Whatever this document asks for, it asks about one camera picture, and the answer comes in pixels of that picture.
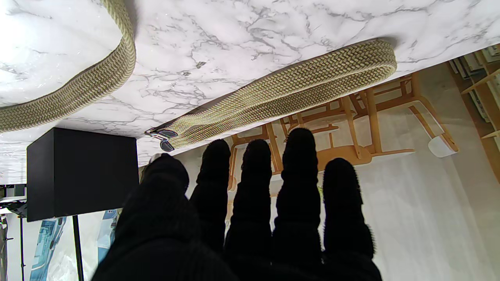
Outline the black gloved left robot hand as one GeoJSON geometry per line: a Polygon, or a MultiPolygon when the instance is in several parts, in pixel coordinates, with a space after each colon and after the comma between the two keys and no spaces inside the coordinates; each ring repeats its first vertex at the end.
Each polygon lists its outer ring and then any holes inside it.
{"type": "Polygon", "coordinates": [[[331,160],[318,191],[312,132],[294,129],[283,153],[277,217],[270,228],[270,148],[243,154],[241,181],[225,231],[230,148],[211,142],[191,197],[189,175],[166,153],[143,172],[94,281],[380,281],[375,245],[361,209],[357,173],[331,160]]]}

